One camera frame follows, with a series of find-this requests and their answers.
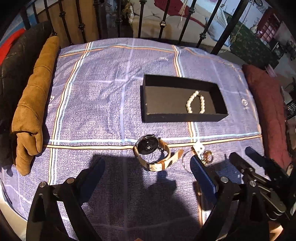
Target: purple bedsheet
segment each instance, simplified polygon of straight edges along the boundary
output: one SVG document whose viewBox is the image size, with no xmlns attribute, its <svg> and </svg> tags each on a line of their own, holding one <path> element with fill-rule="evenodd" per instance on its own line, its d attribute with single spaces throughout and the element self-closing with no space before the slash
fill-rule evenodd
<svg viewBox="0 0 296 241">
<path fill-rule="evenodd" d="M 219 122 L 142 123 L 140 85 L 144 74 L 161 74 L 217 83 L 229 116 Z M 106 171 L 83 209 L 103 240 L 190 240 L 205 221 L 195 179 L 181 160 L 162 172 L 147 172 L 132 146 L 155 134 L 185 152 L 200 140 L 212 150 L 219 175 L 241 182 L 229 163 L 247 146 L 263 154 L 257 110 L 241 68 L 200 49 L 144 39 L 104 39 L 64 48 L 59 53 L 44 126 L 44 152 L 31 173 L 2 170 L 1 179 L 14 209 L 28 218 L 41 181 L 59 184 L 98 157 Z M 159 153 L 146 158 L 154 160 Z M 60 205 L 70 236 L 75 237 Z"/>
</svg>

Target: beige watch strap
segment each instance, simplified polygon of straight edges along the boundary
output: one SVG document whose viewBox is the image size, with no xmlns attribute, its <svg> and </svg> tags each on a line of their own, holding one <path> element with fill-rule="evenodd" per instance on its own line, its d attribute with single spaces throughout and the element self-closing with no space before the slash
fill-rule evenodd
<svg viewBox="0 0 296 241">
<path fill-rule="evenodd" d="M 136 156 L 136 158 L 138 158 L 139 162 L 141 163 L 141 165 L 145 168 L 147 168 L 149 171 L 151 172 L 159 172 L 162 171 L 166 168 L 168 168 L 170 165 L 174 164 L 183 154 L 184 150 L 178 150 L 172 157 L 171 157 L 171 151 L 169 146 L 167 145 L 167 143 L 165 143 L 163 140 L 159 139 L 159 146 L 161 148 L 163 148 L 168 155 L 166 156 L 166 158 L 150 164 L 148 162 L 146 162 L 139 154 L 138 149 L 136 146 L 134 146 L 133 148 L 133 152 Z"/>
</svg>

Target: thin bracelet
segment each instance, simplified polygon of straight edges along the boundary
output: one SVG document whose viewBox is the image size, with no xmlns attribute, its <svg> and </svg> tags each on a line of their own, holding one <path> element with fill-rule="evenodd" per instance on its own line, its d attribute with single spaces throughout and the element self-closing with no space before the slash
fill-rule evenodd
<svg viewBox="0 0 296 241">
<path fill-rule="evenodd" d="M 187 103 L 186 103 L 186 108 L 187 108 L 187 112 L 189 114 L 192 113 L 192 108 L 191 108 L 191 102 L 194 100 L 194 98 L 196 96 L 198 96 L 199 94 L 199 91 L 195 91 L 191 96 L 190 98 L 187 100 Z M 205 98 L 202 96 L 202 95 L 199 95 L 199 98 L 200 98 L 200 111 L 199 113 L 200 114 L 203 114 L 205 112 Z"/>
</svg>

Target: open box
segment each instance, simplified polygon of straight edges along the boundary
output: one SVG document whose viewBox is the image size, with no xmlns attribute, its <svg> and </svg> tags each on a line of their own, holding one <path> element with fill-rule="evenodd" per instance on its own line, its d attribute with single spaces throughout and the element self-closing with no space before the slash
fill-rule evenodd
<svg viewBox="0 0 296 241">
<path fill-rule="evenodd" d="M 200 114 L 197 96 L 187 113 L 186 102 L 196 91 L 204 96 L 205 113 Z M 228 112 L 219 87 L 215 83 L 173 76 L 144 76 L 141 86 L 141 113 L 143 122 L 219 121 Z"/>
</svg>

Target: maroon cloth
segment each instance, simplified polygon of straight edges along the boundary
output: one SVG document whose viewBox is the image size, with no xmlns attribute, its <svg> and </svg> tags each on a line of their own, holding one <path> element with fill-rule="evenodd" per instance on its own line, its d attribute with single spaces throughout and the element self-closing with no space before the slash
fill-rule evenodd
<svg viewBox="0 0 296 241">
<path fill-rule="evenodd" d="M 253 65 L 243 65 L 242 70 L 257 106 L 265 155 L 286 169 L 292 159 L 287 150 L 286 117 L 280 84 Z"/>
<path fill-rule="evenodd" d="M 166 3 L 167 3 L 167 0 L 154 0 L 154 5 L 160 8 L 162 11 L 165 11 Z M 182 6 L 183 6 L 183 3 L 180 0 L 171 0 L 170 5 L 168 7 L 168 15 L 181 16 L 179 14 L 179 11 L 182 8 Z M 186 6 L 184 11 L 184 17 L 186 18 L 188 14 L 189 14 L 189 7 Z M 190 18 L 190 19 L 197 22 L 203 28 L 205 27 L 205 25 L 202 22 L 198 21 L 197 19 L 195 18 Z"/>
</svg>

